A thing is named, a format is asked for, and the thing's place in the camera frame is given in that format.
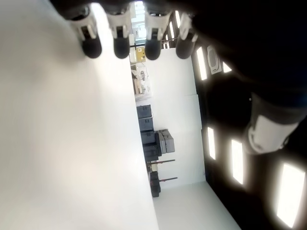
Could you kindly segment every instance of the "ceiling light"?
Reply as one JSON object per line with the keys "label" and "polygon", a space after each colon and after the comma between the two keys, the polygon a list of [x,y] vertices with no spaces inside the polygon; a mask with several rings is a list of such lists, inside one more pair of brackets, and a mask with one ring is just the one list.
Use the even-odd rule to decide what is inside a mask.
{"label": "ceiling light", "polygon": [[205,59],[203,57],[202,48],[199,47],[196,53],[197,53],[198,66],[200,67],[200,72],[201,72],[201,79],[206,80],[207,72],[206,72]]}
{"label": "ceiling light", "polygon": [[231,152],[232,152],[232,172],[233,177],[243,184],[243,149],[242,143],[231,140]]}
{"label": "ceiling light", "polygon": [[180,16],[179,16],[179,12],[175,11],[175,15],[176,15],[176,21],[177,21],[177,26],[178,28],[180,27]]}
{"label": "ceiling light", "polygon": [[230,72],[232,69],[225,62],[223,62],[223,71],[224,73]]}
{"label": "ceiling light", "polygon": [[174,38],[174,30],[173,30],[173,24],[172,24],[172,22],[169,23],[169,28],[171,29],[172,38]]}
{"label": "ceiling light", "polygon": [[277,216],[290,228],[293,227],[298,212],[304,179],[305,172],[289,164],[283,165]]}
{"label": "ceiling light", "polygon": [[214,130],[208,127],[209,155],[215,159]]}

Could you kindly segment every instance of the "white wall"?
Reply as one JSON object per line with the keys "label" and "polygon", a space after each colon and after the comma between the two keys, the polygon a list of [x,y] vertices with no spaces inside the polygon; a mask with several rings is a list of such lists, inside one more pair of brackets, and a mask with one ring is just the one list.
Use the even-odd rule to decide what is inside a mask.
{"label": "white wall", "polygon": [[0,230],[158,229],[129,59],[95,13],[90,60],[48,0],[0,3]]}
{"label": "white wall", "polygon": [[164,190],[154,198],[159,230],[239,230],[206,182]]}
{"label": "white wall", "polygon": [[158,171],[161,179],[178,179],[161,183],[161,188],[205,181],[201,115],[191,58],[182,60],[174,48],[162,49],[157,60],[146,60],[144,65],[153,95],[137,105],[151,104],[154,129],[168,128],[175,142],[176,151],[159,160],[176,161],[159,165]]}

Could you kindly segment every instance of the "white floor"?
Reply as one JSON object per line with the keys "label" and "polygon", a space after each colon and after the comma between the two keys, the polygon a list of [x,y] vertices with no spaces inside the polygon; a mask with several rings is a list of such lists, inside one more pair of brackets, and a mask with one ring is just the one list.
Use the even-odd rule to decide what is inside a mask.
{"label": "white floor", "polygon": [[129,59],[85,58],[48,0],[0,3],[0,230],[157,230]]}

